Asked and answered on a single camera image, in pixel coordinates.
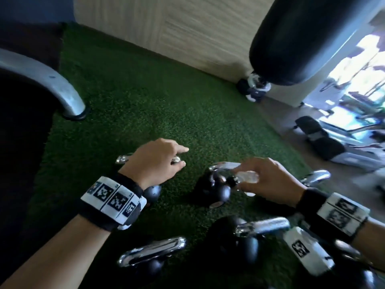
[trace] green carpet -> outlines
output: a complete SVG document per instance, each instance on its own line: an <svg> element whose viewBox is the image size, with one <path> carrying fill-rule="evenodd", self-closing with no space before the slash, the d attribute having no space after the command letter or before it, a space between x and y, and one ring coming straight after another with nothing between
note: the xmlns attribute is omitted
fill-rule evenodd
<svg viewBox="0 0 385 289"><path fill-rule="evenodd" d="M79 26L70 26L65 33L60 71L89 102L92 112L82 122L55 116L26 230L43 233L46 227L40 219L47 215L51 228L58 229L68 212L63 207L108 173L117 155L159 137L190 148L182 155L187 166L163 185L160 200L144 210L131 229L108 239L82 288L108 279L105 272L124 276L114 262L142 234L158 240L184 235L189 241L188 249L170 258L162 277L149 287L252 288L261 282L277 289L293 286L299 263L274 237L263 248L268 252L263 262L243 273L210 269L210 256L202 257L196 249L218 218L231 214L247 220L270 217L258 208L258 199L242 193L233 194L228 204L216 210L189 204L186 195L210 164L269 156L298 177L308 172L299 155L234 84ZM118 282L110 285L119 287Z"/></svg>

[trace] wood panel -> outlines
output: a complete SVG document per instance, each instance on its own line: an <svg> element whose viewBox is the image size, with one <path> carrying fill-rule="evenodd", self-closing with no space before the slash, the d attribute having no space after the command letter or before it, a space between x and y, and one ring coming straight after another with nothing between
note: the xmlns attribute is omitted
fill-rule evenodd
<svg viewBox="0 0 385 289"><path fill-rule="evenodd" d="M80 24L236 82L274 0L74 0Z"/></svg>

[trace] person's left hand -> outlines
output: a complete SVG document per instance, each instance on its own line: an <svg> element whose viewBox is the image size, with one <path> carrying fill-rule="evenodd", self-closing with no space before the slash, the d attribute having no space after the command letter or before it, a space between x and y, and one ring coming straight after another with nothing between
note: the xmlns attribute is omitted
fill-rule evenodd
<svg viewBox="0 0 385 289"><path fill-rule="evenodd" d="M178 153L187 152L189 148L179 145L174 140L158 139L140 146L130 156L119 173L135 181L142 189L161 184L172 178L185 167L180 161L171 165L172 158Z"/></svg>

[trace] black heavy bag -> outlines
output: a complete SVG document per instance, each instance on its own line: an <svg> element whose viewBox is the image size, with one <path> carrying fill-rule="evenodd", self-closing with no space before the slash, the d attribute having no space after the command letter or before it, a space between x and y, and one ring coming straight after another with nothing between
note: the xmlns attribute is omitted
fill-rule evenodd
<svg viewBox="0 0 385 289"><path fill-rule="evenodd" d="M311 78L381 0L275 0L255 35L250 63L277 85Z"/></svg>

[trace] hand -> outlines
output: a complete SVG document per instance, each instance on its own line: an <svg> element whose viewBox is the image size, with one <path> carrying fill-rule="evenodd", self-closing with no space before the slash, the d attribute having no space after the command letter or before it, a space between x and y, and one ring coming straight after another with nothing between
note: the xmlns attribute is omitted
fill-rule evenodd
<svg viewBox="0 0 385 289"><path fill-rule="evenodd" d="M184 168L186 162L171 165L171 160L176 154L188 150L174 140L160 138L140 146L119 172L135 181L142 189L147 189L165 182Z"/></svg>
<svg viewBox="0 0 385 289"><path fill-rule="evenodd" d="M281 163L271 158L254 157L245 160L233 171L255 171L257 183L240 183L238 189L254 193L270 201L296 207L306 186L291 175Z"/></svg>

